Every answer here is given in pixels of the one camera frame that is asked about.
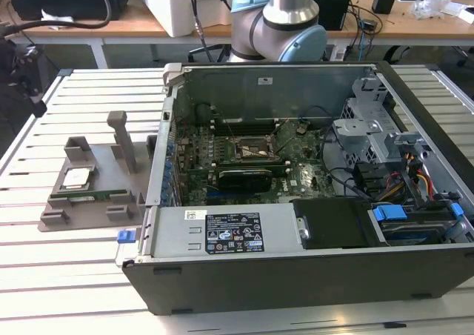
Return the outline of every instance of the power supply label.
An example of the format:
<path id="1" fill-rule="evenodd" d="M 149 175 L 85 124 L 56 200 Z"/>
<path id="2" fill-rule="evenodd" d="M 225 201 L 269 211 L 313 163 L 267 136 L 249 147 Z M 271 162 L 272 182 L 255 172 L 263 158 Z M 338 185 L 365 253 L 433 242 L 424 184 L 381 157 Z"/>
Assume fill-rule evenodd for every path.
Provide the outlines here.
<path id="1" fill-rule="evenodd" d="M 263 252 L 259 213 L 206 215 L 206 252 Z"/>

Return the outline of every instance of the yellow cable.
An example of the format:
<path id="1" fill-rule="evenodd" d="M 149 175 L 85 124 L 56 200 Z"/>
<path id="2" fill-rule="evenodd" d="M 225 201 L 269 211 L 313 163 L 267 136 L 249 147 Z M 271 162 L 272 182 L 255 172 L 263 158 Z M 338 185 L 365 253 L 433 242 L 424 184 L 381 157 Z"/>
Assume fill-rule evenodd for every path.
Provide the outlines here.
<path id="1" fill-rule="evenodd" d="M 421 174 L 417 174 L 416 176 L 424 180 L 424 184 L 427 186 L 427 195 L 430 196 L 430 185 L 428 184 L 426 177 Z"/>
<path id="2" fill-rule="evenodd" d="M 397 185 L 395 188 L 393 188 L 389 193 L 385 194 L 383 197 L 380 198 L 380 200 L 384 200 L 385 198 L 389 197 L 389 196 L 392 196 L 395 192 L 399 191 L 405 184 L 404 183 L 400 183 L 399 185 Z"/>

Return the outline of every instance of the floor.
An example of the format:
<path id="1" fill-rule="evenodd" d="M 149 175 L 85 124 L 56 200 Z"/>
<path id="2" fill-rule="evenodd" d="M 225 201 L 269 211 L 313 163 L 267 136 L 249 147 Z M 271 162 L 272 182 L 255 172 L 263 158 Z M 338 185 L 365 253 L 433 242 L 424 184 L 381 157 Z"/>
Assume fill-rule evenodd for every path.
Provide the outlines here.
<path id="1" fill-rule="evenodd" d="M 154 62 L 148 45 L 109 45 L 105 47 L 109 66 L 112 68 L 139 68 L 139 67 L 162 67 L 168 62 L 186 62 L 187 52 L 198 48 L 197 45 L 164 44 L 158 46 L 159 61 Z M 374 47 L 365 60 L 378 61 L 384 57 L 389 47 Z M 50 45 L 46 46 L 45 52 L 54 65 L 59 68 L 96 68 L 93 54 L 88 46 L 77 45 Z M 398 58 L 404 48 L 398 49 L 394 58 Z M 357 61 L 358 52 L 352 52 L 347 60 Z M 456 63 L 461 59 L 451 47 L 414 47 L 407 50 L 398 62 L 399 64 L 436 64 L 447 74 L 467 95 L 474 97 L 474 55 L 473 61 L 466 63 L 464 67 L 457 67 Z M 197 62 L 206 62 L 204 54 L 196 56 Z M 56 75 L 56 69 L 49 64 L 50 77 Z M 9 114 L 9 121 L 0 116 L 0 156 L 8 148 L 22 124 L 26 121 L 25 114 Z"/>

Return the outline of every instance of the motherboard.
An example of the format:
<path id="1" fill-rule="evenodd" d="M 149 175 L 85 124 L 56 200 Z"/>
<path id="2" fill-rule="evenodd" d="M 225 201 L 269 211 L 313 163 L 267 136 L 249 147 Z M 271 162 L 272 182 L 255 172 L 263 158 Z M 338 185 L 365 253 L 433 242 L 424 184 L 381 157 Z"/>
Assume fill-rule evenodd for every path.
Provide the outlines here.
<path id="1" fill-rule="evenodd" d="M 334 196 L 319 159 L 322 135 L 298 121 L 270 129 L 179 126 L 181 203 L 270 204 Z"/>

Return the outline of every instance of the blue latch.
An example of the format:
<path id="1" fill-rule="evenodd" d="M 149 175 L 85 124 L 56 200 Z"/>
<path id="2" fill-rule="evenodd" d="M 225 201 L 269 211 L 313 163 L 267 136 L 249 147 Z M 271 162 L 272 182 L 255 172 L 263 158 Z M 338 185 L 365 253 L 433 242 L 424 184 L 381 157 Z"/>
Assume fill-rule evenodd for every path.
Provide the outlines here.
<path id="1" fill-rule="evenodd" d="M 122 230 L 118 233 L 117 242 L 119 244 L 133 244 L 135 242 L 135 230 Z"/>
<path id="2" fill-rule="evenodd" d="M 462 207 L 458 203 L 452 203 L 451 210 L 453 211 L 457 220 L 461 219 L 464 216 L 464 210 L 462 210 Z"/>
<path id="3" fill-rule="evenodd" d="M 384 220 L 407 220 L 408 216 L 401 205 L 379 205 L 373 211 L 378 222 Z"/>

